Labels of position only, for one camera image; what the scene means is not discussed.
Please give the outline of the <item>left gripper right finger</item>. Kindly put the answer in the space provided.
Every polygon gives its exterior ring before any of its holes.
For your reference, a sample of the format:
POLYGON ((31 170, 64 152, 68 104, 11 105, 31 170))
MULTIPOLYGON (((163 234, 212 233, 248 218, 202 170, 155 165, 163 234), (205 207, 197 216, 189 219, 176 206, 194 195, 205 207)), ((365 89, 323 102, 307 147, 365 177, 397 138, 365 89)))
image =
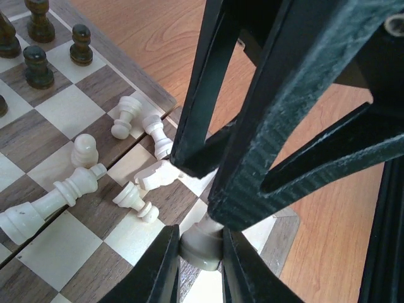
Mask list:
POLYGON ((224 302, 302 302, 265 264, 242 232, 223 230, 224 302))

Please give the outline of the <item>white queen chess piece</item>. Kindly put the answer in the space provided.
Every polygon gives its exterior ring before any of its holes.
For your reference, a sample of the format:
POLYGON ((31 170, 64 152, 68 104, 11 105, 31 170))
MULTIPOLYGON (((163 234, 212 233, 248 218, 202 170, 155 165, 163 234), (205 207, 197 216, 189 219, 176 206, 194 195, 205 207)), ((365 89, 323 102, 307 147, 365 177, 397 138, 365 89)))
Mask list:
POLYGON ((223 225, 205 213, 181 235, 179 255, 201 270, 217 270, 223 258, 223 225))

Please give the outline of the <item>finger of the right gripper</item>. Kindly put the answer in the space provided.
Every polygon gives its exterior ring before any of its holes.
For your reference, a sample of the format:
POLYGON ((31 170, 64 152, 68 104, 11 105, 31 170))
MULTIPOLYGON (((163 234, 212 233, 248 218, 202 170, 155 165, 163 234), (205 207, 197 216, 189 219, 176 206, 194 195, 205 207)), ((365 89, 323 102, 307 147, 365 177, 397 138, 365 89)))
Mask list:
POLYGON ((365 103, 280 163, 294 129, 402 1, 283 1, 211 188, 244 230, 347 175, 403 155, 403 116, 365 103))
POLYGON ((170 162, 190 175, 202 178, 218 167, 228 139, 224 129, 206 139, 218 94, 234 47, 258 63, 262 46, 256 41, 261 1, 207 1, 201 23, 189 87, 179 120, 170 162))

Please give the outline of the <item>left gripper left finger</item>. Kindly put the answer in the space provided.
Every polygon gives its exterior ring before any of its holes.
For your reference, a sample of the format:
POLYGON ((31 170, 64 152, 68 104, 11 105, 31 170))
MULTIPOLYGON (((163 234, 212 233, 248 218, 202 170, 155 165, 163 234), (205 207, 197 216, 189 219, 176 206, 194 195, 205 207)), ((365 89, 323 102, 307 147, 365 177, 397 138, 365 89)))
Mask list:
POLYGON ((180 275, 179 226, 167 225, 100 302, 179 302, 180 275))

